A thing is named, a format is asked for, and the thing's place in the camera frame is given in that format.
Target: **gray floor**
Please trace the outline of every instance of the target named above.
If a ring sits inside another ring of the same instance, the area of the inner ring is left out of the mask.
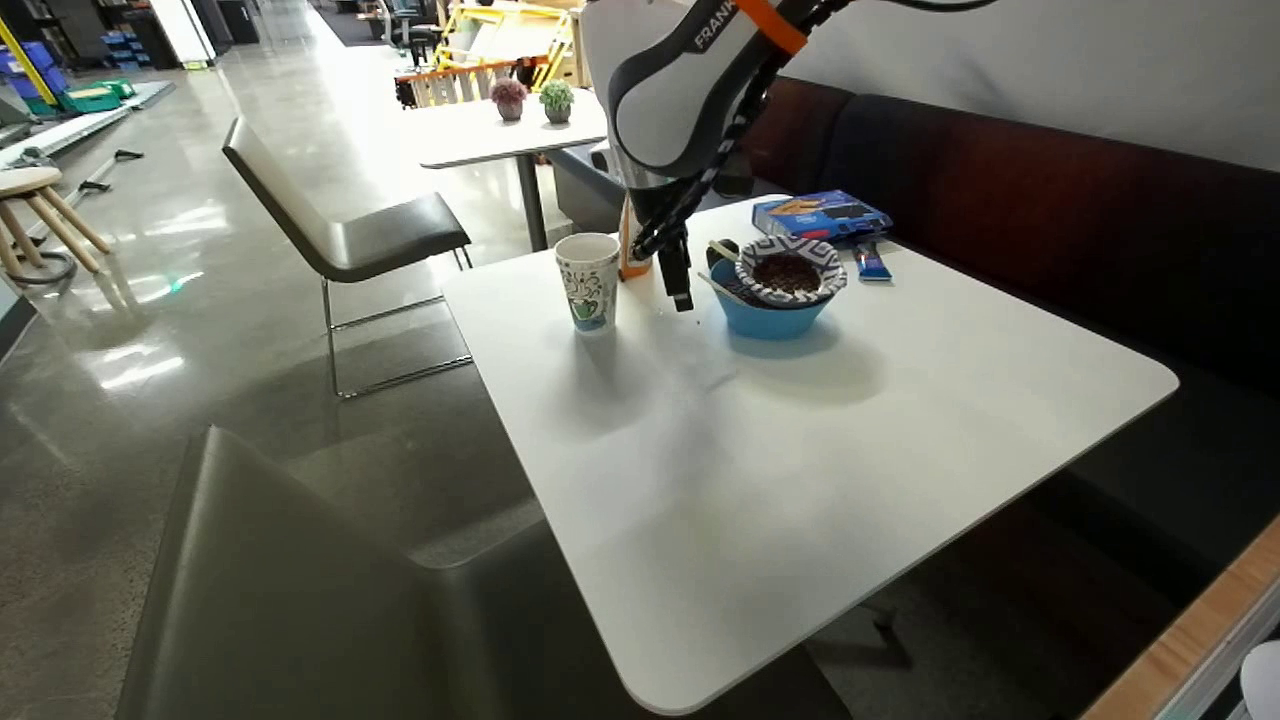
[[[119,247],[113,282],[78,271],[65,294],[36,299],[38,317],[0,362],[0,714],[113,710],[167,482],[209,425],[249,436],[397,542],[527,497],[473,369],[326,403],[314,277],[216,147],[234,112],[253,114],[332,216],[438,189],[476,263],[527,250],[515,172],[416,166],[393,100],[397,51],[341,48],[300,0],[262,0],[258,31],[258,48],[167,74],[161,102],[60,159],[78,179],[115,147],[148,150],[78,203]],[[436,261],[343,292],[341,307],[418,294],[451,271]],[[343,361],[360,379],[451,351],[449,317],[425,310],[360,335]],[[1055,656],[1033,664],[1055,678],[1027,683],[1027,656],[986,644],[1021,626],[991,632],[986,598],[955,571],[929,568],[887,598],[913,666],[848,658],[865,615],[824,636],[845,644],[828,672],[857,714],[1046,714],[1081,701]]]

